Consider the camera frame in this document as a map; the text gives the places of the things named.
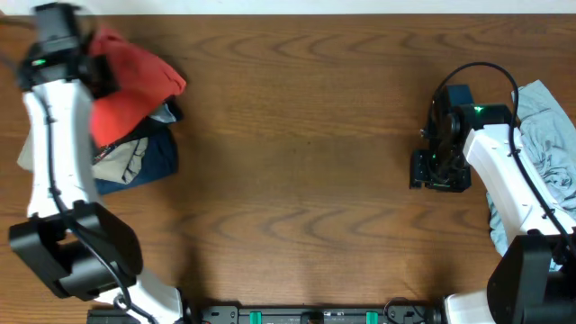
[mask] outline navy blue cloth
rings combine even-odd
[[[95,179],[99,194],[110,194],[120,190],[144,185],[174,174],[178,170],[178,150],[172,132],[168,128],[148,137],[148,147],[142,158],[142,169],[129,184]]]

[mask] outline folded clothes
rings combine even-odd
[[[112,146],[150,137],[158,131],[163,130],[167,125],[174,122],[180,122],[183,118],[184,116],[174,100],[167,100],[153,113],[146,116],[128,135],[116,140]]]
[[[136,139],[111,150],[92,166],[94,178],[128,184],[140,171],[148,139]],[[24,170],[34,171],[33,137],[28,134],[16,163]]]
[[[128,184],[119,184],[96,179],[99,194],[110,194],[120,190],[144,185],[174,174],[178,170],[178,150],[168,128],[148,138],[148,147],[138,175]]]
[[[126,136],[168,97],[185,89],[186,82],[166,62],[111,29],[96,33],[89,53],[106,56],[120,87],[94,101],[90,131],[98,147]]]
[[[540,80],[520,88],[518,117],[526,153],[548,190],[576,220],[576,130],[566,112]],[[490,236],[501,255],[508,240],[489,194]],[[551,270],[559,267],[552,263]]]

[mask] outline green connector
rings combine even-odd
[[[262,324],[262,313],[259,311],[250,312],[250,324]]]
[[[366,313],[366,324],[378,324],[378,313],[375,311],[368,311]]]

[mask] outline black mount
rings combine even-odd
[[[116,287],[108,270],[82,244],[68,243],[62,215],[31,217],[9,230],[10,247],[59,298],[76,296],[91,301]],[[75,202],[68,217],[99,254],[117,270],[127,286],[142,271],[142,254],[136,234],[100,204]]]
[[[472,184],[470,166],[463,154],[470,130],[487,124],[509,123],[505,104],[475,104],[468,85],[448,85],[428,112],[421,131],[428,149],[414,151],[410,161],[410,188],[460,193]]]
[[[52,3],[34,7],[38,40],[18,68],[18,84],[24,92],[56,80],[79,79],[94,98],[119,89],[106,56],[90,57],[94,32],[82,36],[75,15],[78,7]]]
[[[564,246],[560,236],[537,230],[514,238],[488,283],[496,323],[576,323],[576,260]],[[552,260],[561,271],[549,272]]]

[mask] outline green led light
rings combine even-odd
[[[34,60],[34,61],[32,62],[32,64],[33,64],[35,67],[37,67],[38,65],[42,65],[42,64],[44,64],[44,63],[46,63],[46,59],[36,59],[36,60]]]

